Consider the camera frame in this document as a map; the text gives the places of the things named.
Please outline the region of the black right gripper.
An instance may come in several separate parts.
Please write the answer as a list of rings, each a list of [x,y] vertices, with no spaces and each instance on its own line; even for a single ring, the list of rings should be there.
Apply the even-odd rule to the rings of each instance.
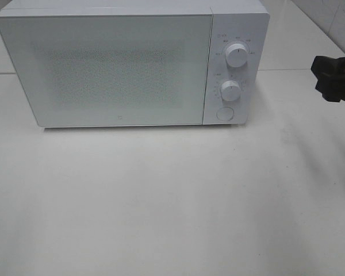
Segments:
[[[311,71],[316,78],[332,77],[331,80],[319,79],[316,83],[316,90],[326,101],[345,101],[345,57],[316,56]]]

